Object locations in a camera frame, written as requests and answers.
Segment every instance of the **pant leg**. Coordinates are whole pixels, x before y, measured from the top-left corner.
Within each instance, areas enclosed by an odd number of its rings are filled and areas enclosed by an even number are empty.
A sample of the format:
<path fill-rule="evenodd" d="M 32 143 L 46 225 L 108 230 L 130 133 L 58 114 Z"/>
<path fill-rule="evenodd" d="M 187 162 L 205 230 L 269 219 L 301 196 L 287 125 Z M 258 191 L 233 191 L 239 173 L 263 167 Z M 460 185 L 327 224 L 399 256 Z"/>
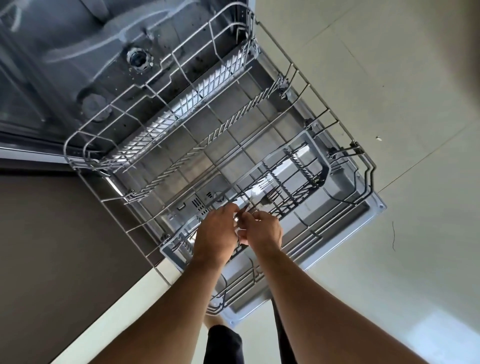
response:
<path fill-rule="evenodd" d="M 297 360 L 295 359 L 295 355 L 293 354 L 290 341 L 288 340 L 287 333 L 285 332 L 285 329 L 282 324 L 282 320 L 280 319 L 280 315 L 278 314 L 278 310 L 276 308 L 276 304 L 273 299 L 272 299 L 272 305 L 273 305 L 273 313 L 275 315 L 276 332 L 278 335 L 278 348 L 280 349 L 280 360 L 282 364 L 297 364 Z"/>
<path fill-rule="evenodd" d="M 239 334 L 223 325 L 208 331 L 204 364 L 244 364 L 242 341 Z"/>

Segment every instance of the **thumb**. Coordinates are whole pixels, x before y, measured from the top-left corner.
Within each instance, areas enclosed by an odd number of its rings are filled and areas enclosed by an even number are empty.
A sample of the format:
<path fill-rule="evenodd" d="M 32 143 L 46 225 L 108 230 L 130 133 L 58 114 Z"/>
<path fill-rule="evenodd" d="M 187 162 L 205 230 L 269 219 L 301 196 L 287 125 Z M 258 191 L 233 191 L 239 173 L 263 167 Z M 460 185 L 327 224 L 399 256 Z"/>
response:
<path fill-rule="evenodd" d="M 243 223 L 245 224 L 246 229 L 248 229 L 248 227 L 251 226 L 253 222 L 255 222 L 255 218 L 252 216 L 250 212 L 244 212 L 241 215 L 241 218 L 243 220 Z"/>

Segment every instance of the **person's left hand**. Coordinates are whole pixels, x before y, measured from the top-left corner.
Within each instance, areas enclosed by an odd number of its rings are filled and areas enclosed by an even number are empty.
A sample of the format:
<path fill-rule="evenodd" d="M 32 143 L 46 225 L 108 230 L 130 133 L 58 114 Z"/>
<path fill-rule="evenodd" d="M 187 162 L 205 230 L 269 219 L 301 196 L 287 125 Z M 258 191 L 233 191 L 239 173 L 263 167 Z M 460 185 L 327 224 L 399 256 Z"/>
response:
<path fill-rule="evenodd" d="M 193 245 L 193 259 L 223 267 L 237 246 L 233 216 L 239 207 L 229 202 L 217 210 L 212 210 L 200 224 Z"/>

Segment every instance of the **beige floor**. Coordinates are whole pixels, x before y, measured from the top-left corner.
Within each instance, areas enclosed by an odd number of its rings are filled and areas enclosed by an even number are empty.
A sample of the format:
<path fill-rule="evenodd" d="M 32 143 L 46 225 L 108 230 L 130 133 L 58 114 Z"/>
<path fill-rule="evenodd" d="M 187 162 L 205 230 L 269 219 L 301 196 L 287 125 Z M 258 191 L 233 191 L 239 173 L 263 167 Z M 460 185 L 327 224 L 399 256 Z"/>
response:
<path fill-rule="evenodd" d="M 480 362 L 475 3 L 256 4 L 259 19 L 377 163 L 376 190 L 388 206 L 309 273 L 435 364 Z M 162 269 L 173 279 L 172 267 Z M 87 363 L 165 289 L 149 273 L 54 363 Z M 279 362 L 270 304 L 236 330 L 247 363 Z M 203 330 L 194 363 L 205 342 Z"/>

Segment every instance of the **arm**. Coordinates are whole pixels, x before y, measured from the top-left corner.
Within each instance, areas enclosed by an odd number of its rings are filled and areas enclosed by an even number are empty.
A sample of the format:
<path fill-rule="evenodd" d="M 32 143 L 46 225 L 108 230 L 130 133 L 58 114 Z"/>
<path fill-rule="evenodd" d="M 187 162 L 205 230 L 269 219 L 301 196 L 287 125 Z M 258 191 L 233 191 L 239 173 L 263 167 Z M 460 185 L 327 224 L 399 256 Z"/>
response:
<path fill-rule="evenodd" d="M 197 231 L 193 259 L 173 286 L 91 363 L 190 363 L 211 293 L 237 243 L 227 204 Z"/>
<path fill-rule="evenodd" d="M 246 231 L 240 235 L 257 255 L 299 363 L 425 363 L 283 253 L 277 218 L 257 211 L 244 213 L 242 221 Z"/>

